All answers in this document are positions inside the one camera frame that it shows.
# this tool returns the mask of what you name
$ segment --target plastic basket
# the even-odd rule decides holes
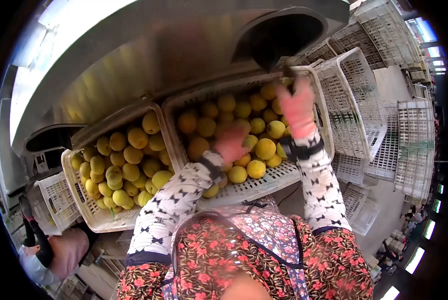
[[[398,103],[399,153],[394,189],[426,199],[434,165],[434,114],[429,100]]]
[[[129,247],[131,247],[131,239],[132,239],[133,235],[134,235],[133,230],[126,230],[115,241],[117,243],[117,245],[119,246],[119,248],[124,250],[125,253],[127,253],[129,250]]]
[[[318,113],[319,117],[316,118],[317,127],[319,128],[322,139],[324,139],[325,148],[332,159],[334,157],[333,137],[330,130],[330,122],[324,96],[317,78],[317,74],[308,66],[292,67],[292,69],[297,74],[306,76],[311,83],[311,87],[316,95],[315,105],[320,112],[323,112],[322,114]],[[178,134],[175,121],[176,115],[182,111],[182,108],[208,99],[215,99],[224,93],[248,91],[252,88],[260,86],[261,84],[272,82],[281,75],[281,72],[264,75],[260,73],[259,75],[234,79],[231,81],[219,81],[206,86],[197,87],[166,99],[162,105],[162,110],[164,111],[169,134],[176,153],[176,158],[178,160],[178,167],[174,167],[174,169],[176,171],[181,170],[189,162],[186,150],[184,148],[184,143],[181,136]],[[197,207],[200,210],[203,210],[211,207],[241,203],[244,200],[251,201],[285,188],[288,185],[299,181],[299,178],[300,173],[296,165],[289,161],[283,161],[281,165],[277,167],[267,168],[266,173],[260,179],[248,178],[241,184],[228,184],[213,198],[199,201],[197,203]]]
[[[365,236],[376,220],[380,210],[380,207],[375,201],[372,201],[371,199],[364,201],[355,219],[350,224],[352,231]]]
[[[27,196],[34,218],[47,235],[61,235],[81,216],[63,172],[35,182]]]
[[[108,117],[100,123],[87,128],[86,136],[88,137],[86,140],[89,143],[95,141],[99,138],[99,136],[117,129],[122,125],[130,123],[136,118],[143,117],[148,111],[156,112],[157,120],[159,121],[159,125],[161,127],[161,134],[164,139],[164,144],[167,152],[169,153],[169,157],[171,158],[172,165],[176,168],[176,158],[173,157],[174,151],[172,148],[172,143],[169,139],[169,134],[167,132],[162,111],[159,108],[159,105],[154,102],[150,102],[149,100],[144,103],[140,102],[130,105],[117,112],[114,117]],[[71,165],[71,157],[81,150],[82,149],[72,151],[65,150],[61,155],[61,163],[65,178],[67,179],[67,183],[69,184],[71,190],[72,197],[74,198],[77,208],[82,214],[84,221],[92,231],[97,233],[133,230],[136,224],[137,216],[141,211],[141,207],[135,205],[130,210],[122,210],[120,213],[117,213],[114,218],[109,210],[100,209],[97,206],[96,200],[88,196],[86,188],[82,185],[81,174],[79,171],[74,170]]]
[[[386,113],[387,132],[374,160],[364,166],[364,173],[377,179],[393,182],[396,176],[399,147],[397,103],[386,102],[382,105]]]
[[[354,48],[314,68],[319,76],[337,153],[373,160],[387,123],[374,73]]]
[[[330,46],[337,54],[359,47],[371,70],[387,67],[371,38],[355,17],[351,17],[349,25],[331,35]]]
[[[420,63],[412,33],[390,0],[366,1],[355,17],[387,66],[408,68]]]
[[[346,189],[342,193],[342,199],[345,205],[345,215],[347,222],[351,224],[356,219],[361,207],[367,199],[369,190],[360,188],[357,185],[348,183]]]

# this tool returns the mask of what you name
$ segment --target worker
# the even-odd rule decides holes
[[[18,253],[27,276],[40,285],[50,285],[77,273],[98,234],[81,222],[60,236],[47,237],[34,219],[29,201],[21,196],[19,204],[26,238]]]
[[[141,209],[119,299],[371,299],[371,273],[346,219],[331,159],[312,117],[302,77],[291,95],[276,86],[297,151],[303,218],[279,213],[271,196],[193,214],[221,167],[249,151],[241,128],[227,130]]]

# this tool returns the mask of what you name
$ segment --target fluorescent light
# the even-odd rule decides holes
[[[394,300],[397,295],[399,295],[399,291],[394,286],[391,286],[380,300]]]
[[[418,247],[415,252],[414,255],[412,256],[411,260],[407,263],[407,266],[405,267],[405,270],[409,273],[414,273],[414,271],[416,270],[416,268],[419,265],[419,262],[421,261],[422,255],[424,255],[425,250],[422,249],[421,247]]]
[[[439,213],[439,210],[441,208],[441,201],[436,199],[436,202],[434,203],[434,207],[432,208],[433,211],[436,213]]]
[[[432,231],[434,231],[434,226],[436,226],[436,222],[434,222],[433,220],[429,220],[427,226],[425,227],[423,236],[430,240],[431,236],[432,236]]]

